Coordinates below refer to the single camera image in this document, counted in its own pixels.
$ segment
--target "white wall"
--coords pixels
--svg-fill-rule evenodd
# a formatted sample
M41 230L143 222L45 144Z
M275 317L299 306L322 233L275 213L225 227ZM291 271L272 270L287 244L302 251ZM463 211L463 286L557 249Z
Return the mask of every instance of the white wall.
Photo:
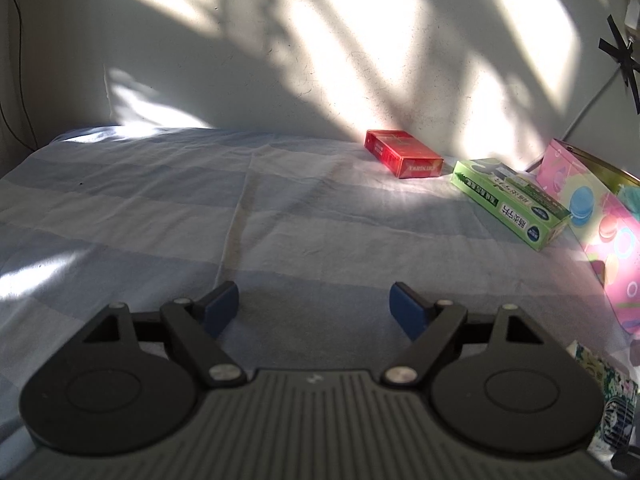
M0 100L2 110L4 110L4 114L16 135L29 143L31 139L27 137L27 130L23 127L21 116L18 113L18 100L10 56L12 54L10 35L17 30L16 24L15 10L12 6L10 7L10 0L0 0ZM14 140L4 123L0 121L0 176L12 170L28 154L28 150Z
M625 0L21 0L42 140L149 122L362 140L409 130L520 168L615 63ZM640 173L620 82L572 141Z

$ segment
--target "red cigarette pack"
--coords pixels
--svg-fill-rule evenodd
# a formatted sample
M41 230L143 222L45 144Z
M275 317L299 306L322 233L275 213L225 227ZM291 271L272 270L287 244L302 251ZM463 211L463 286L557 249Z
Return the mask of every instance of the red cigarette pack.
M364 147L397 178L440 176L443 159L402 130L367 130Z

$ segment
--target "striped bed sheet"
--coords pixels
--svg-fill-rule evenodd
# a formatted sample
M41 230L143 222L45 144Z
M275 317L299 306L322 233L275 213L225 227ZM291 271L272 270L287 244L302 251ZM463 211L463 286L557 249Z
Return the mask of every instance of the striped bed sheet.
M134 312L241 291L220 341L248 370L368 368L409 341L388 312L404 281L476 312L522 306L637 379L569 230L540 253L449 176L396 180L357 143L116 126L61 136L0 180L0 476L33 450L21 387L111 301Z

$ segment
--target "green medicine box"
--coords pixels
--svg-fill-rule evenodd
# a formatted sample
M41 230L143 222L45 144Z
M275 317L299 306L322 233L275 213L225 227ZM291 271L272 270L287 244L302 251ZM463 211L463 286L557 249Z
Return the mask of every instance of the green medicine box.
M537 251L571 218L560 203L496 158L460 160L451 181Z

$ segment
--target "ribbed surface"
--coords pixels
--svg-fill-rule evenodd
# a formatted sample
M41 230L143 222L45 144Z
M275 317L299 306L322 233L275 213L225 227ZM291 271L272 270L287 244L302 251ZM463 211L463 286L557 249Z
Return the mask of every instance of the ribbed surface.
M261 372L207 397L153 448L113 459L37 453L11 480L610 479L587 456L514 463L480 455L434 425L414 394L367 372Z

